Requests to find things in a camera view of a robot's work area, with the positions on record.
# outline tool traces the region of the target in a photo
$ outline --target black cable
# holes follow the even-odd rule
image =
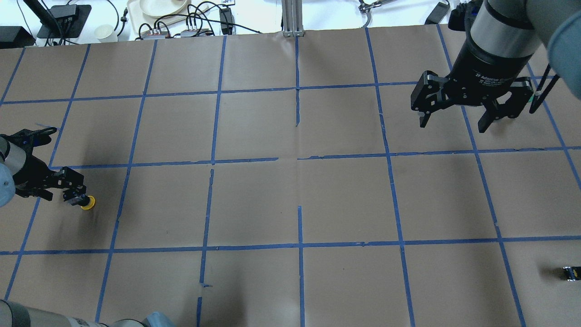
[[[541,106],[541,104],[547,97],[548,93],[553,89],[559,78],[561,78],[559,75],[555,74],[555,76],[551,79],[551,81],[547,85],[547,88],[543,90],[541,94],[539,94],[539,92],[541,92],[541,90],[543,89],[544,83],[547,80],[550,70],[551,65],[549,64],[547,65],[547,68],[543,73],[543,77],[541,78],[541,82],[539,82],[539,86],[537,86],[537,91],[535,92],[535,96],[533,96],[533,101],[530,104],[529,113],[534,113],[537,111],[537,109]]]
[[[56,20],[55,15],[52,14],[51,10],[48,8],[48,6],[46,5],[46,3],[44,3],[44,0],[40,0],[40,2],[42,2],[42,4],[46,7],[46,11],[49,13],[49,15],[53,18],[53,20],[56,23],[56,27],[59,28],[59,33],[60,33],[60,37],[63,38],[64,34],[63,34],[63,29],[61,28],[59,22]]]
[[[26,17],[24,17],[24,12],[22,12],[19,0],[16,0],[16,4],[18,5],[18,9],[20,9],[20,13],[22,14],[22,18],[24,19],[24,24],[26,24],[26,27],[28,28],[28,32],[32,37],[34,37],[33,32],[30,30],[30,26],[28,26],[28,22],[26,21]]]
[[[161,19],[168,18],[168,17],[173,17],[173,16],[188,17],[188,15],[184,15],[182,13],[172,13],[172,14],[169,14],[169,15],[164,15],[162,17],[159,17],[157,20],[161,20]],[[229,26],[238,26],[238,27],[241,27],[241,28],[243,28],[245,30],[249,30],[251,32],[258,33],[258,34],[262,34],[261,31],[253,30],[250,27],[242,26],[240,24],[229,23],[229,22],[222,22],[221,20],[213,20],[213,19],[207,19],[207,18],[201,18],[201,17],[198,17],[198,18],[199,19],[203,19],[203,20],[205,20],[207,22],[221,23],[221,24],[226,24],[226,25],[229,25]]]
[[[192,6],[194,7],[194,9],[196,9],[196,11],[194,11],[194,17],[193,17],[193,22],[194,24],[196,23],[196,16],[200,19],[200,29],[202,30],[202,27],[204,26],[204,21],[202,20],[202,17],[200,16],[200,14],[198,14],[198,12],[200,12],[202,15],[204,15],[204,18],[208,19],[208,17],[206,16],[206,13],[200,10],[200,6],[195,6],[192,4],[188,5],[188,16],[191,15],[191,13],[189,12],[189,7]],[[208,22],[208,25],[210,26],[210,30],[212,31],[212,34],[214,34],[214,29],[212,28],[212,24],[210,24],[210,22]]]
[[[127,8],[125,8],[125,10],[123,11],[123,16],[121,17],[121,30],[119,30],[119,33],[117,33],[117,36],[120,36],[121,33],[123,33],[123,30],[125,29],[125,24],[127,24],[127,13],[129,12],[129,10]]]
[[[142,28],[143,26],[147,26],[147,27],[149,28],[149,30],[150,30],[150,31],[153,31],[153,28],[151,28],[151,25],[150,25],[150,24],[147,24],[147,23],[143,23],[143,24],[141,24],[141,26],[139,27],[139,30],[138,30],[139,37],[138,37],[138,38],[136,38],[136,40],[137,40],[137,39],[143,40],[143,38],[141,37],[141,28]]]
[[[170,33],[170,29],[169,29],[169,27],[167,27],[167,25],[166,25],[164,22],[162,22],[161,20],[160,20],[160,21],[157,23],[157,29],[159,30],[159,33],[161,33],[161,32],[162,32],[162,28],[161,28],[161,26],[159,26],[159,24],[163,24],[163,26],[165,26],[165,27],[166,27],[166,30],[167,30],[167,37],[171,37],[171,33]]]
[[[107,2],[113,6],[113,9],[115,9],[115,13],[117,14],[117,24],[115,24],[115,28],[113,29],[113,31],[116,31],[117,28],[119,27],[119,10],[117,10],[117,7],[115,7],[111,0],[107,0]]]

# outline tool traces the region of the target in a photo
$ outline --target power adapter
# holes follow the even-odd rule
[[[220,8],[220,21],[233,24],[234,18],[232,17],[232,9],[230,7]],[[222,35],[232,35],[234,30],[233,25],[221,23]]]

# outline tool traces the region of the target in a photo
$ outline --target yellow object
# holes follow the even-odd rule
[[[81,209],[83,209],[83,210],[91,210],[95,206],[95,203],[97,203],[97,200],[95,200],[95,198],[93,196],[89,196],[89,204],[87,204],[84,207],[81,207]]]

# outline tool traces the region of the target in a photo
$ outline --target small black object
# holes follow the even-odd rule
[[[233,24],[234,18],[232,17],[232,9],[230,7],[220,8],[220,21]],[[229,24],[221,24],[223,35],[232,35],[234,27]]]
[[[54,6],[51,9],[52,16],[55,19],[59,18],[72,18],[76,19],[78,16],[78,6],[77,5],[66,5],[66,6]]]
[[[448,10],[450,10],[450,3],[438,2],[436,7],[432,10],[424,24],[429,25],[440,23],[444,16],[447,14]]]
[[[57,10],[58,7],[64,7],[64,6],[53,6],[51,7],[51,12],[53,12],[53,10]],[[72,23],[71,26],[69,27],[69,32],[67,33],[67,35],[65,35],[65,38],[77,38],[81,35],[81,31],[83,30],[83,27],[85,26],[85,23],[87,22],[87,18],[89,17],[89,13],[91,13],[91,6],[90,5],[76,5],[76,7],[78,8],[78,15],[76,18],[72,18]],[[56,21],[61,25],[61,28],[64,31],[64,23],[67,19],[71,19],[71,17],[68,18],[57,18]],[[55,35],[53,32],[51,32],[49,30],[49,28],[47,26],[45,26],[44,24],[42,25],[42,27],[40,28],[40,31],[38,31],[37,34],[38,38],[59,38],[60,35]]]
[[[24,48],[34,44],[34,37],[22,26],[0,26],[0,49]]]
[[[581,280],[581,267],[563,267],[563,274],[565,280],[569,282],[577,282]]]

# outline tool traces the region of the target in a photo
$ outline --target white cup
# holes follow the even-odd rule
[[[95,29],[95,37],[99,42],[117,42],[117,34],[115,29],[109,24],[101,25]]]

